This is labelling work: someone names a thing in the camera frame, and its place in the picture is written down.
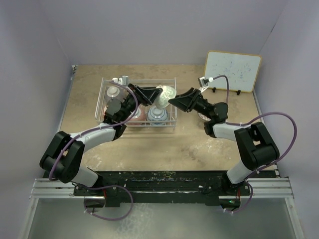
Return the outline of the dark purple patterned bowl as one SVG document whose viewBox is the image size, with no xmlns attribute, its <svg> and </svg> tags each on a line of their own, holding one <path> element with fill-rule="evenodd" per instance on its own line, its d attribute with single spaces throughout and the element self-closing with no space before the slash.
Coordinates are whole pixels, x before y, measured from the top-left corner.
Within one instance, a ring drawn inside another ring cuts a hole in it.
<svg viewBox="0 0 319 239">
<path fill-rule="evenodd" d="M 205 115 L 198 113 L 198 116 L 200 117 L 200 119 L 202 119 L 203 121 L 210 121 L 210 118 L 206 117 Z"/>
</svg>

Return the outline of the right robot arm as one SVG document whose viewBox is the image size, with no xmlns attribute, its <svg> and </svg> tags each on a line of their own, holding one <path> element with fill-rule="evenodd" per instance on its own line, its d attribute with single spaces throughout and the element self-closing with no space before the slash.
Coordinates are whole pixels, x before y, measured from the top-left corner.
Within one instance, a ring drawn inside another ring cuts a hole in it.
<svg viewBox="0 0 319 239">
<path fill-rule="evenodd" d="M 280 156 L 276 144 L 262 122 L 247 126 L 227 124 L 228 104 L 209 103 L 199 89 L 190 88 L 186 93 L 177 95 L 168 102 L 183 112 L 195 110 L 208 117 L 209 121 L 204 123 L 206 135 L 236 142 L 240 161 L 226 172 L 221 184 L 222 191 L 227 195 L 233 195 L 238 191 L 239 184 L 253 171 L 269 165 Z"/>
</svg>

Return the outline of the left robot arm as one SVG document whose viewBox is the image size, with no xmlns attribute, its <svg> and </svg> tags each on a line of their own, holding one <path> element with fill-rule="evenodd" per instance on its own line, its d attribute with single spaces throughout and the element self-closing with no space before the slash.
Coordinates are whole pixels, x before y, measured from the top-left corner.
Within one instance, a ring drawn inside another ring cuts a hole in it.
<svg viewBox="0 0 319 239">
<path fill-rule="evenodd" d="M 80 166 L 84 152 L 105 142 L 118 139 L 139 105 L 152 105 L 163 90 L 159 87 L 141 88 L 129 84 L 128 95 L 123 99 L 108 101 L 104 121 L 97 127 L 80 133 L 56 133 L 40 160 L 40 167 L 49 173 L 50 180 L 74 182 L 85 186 L 91 195 L 101 193 L 101 177 L 93 170 Z"/>
</svg>

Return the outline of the red flower pattern bowl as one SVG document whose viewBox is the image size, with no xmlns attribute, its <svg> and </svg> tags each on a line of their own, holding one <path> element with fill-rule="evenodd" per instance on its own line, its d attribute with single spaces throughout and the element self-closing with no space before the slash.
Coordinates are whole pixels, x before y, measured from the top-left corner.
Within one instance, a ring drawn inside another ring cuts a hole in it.
<svg viewBox="0 0 319 239">
<path fill-rule="evenodd" d="M 107 106 L 104 106 L 103 110 L 102 110 L 102 113 L 103 113 L 103 117 L 105 117 L 106 115 L 106 112 L 107 112 Z"/>
</svg>

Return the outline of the pink floral bowl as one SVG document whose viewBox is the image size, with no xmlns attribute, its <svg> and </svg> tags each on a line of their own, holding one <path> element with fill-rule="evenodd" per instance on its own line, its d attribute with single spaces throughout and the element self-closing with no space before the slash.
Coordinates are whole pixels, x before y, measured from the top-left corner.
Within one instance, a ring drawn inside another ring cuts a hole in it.
<svg viewBox="0 0 319 239">
<path fill-rule="evenodd" d="M 143 110 L 138 107 L 134 117 L 132 117 L 127 125 L 141 125 L 146 120 L 146 114 Z"/>
</svg>

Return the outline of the teal dash pattern bowl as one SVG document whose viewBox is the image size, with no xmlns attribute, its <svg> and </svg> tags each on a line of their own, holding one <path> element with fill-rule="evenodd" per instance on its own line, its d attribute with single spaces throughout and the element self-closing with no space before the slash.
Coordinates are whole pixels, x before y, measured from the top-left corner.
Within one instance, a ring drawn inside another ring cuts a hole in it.
<svg viewBox="0 0 319 239">
<path fill-rule="evenodd" d="M 171 86 L 166 85 L 159 85 L 157 86 L 158 89 L 162 89 L 162 92 L 157 97 L 154 105 L 158 109 L 164 109 L 169 105 L 169 100 L 174 99 L 176 96 L 176 89 Z"/>
</svg>

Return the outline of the blue floral bowl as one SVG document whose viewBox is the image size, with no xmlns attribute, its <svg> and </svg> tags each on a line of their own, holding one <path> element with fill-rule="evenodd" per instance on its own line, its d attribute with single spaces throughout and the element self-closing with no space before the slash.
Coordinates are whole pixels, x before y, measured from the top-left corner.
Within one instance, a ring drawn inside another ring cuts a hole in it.
<svg viewBox="0 0 319 239">
<path fill-rule="evenodd" d="M 167 118 L 166 109 L 158 109 L 156 106 L 152 106 L 147 112 L 147 121 L 150 121 L 150 125 L 165 125 Z"/>
</svg>

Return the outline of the grey striped bowl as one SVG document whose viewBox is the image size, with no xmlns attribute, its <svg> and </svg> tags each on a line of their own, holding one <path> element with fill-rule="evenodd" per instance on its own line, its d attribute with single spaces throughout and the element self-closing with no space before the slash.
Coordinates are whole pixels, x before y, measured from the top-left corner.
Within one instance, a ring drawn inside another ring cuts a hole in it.
<svg viewBox="0 0 319 239">
<path fill-rule="evenodd" d="M 122 101 L 124 98 L 124 91 L 116 86 L 110 86 L 105 92 L 104 99 L 106 102 L 114 99 Z"/>
</svg>

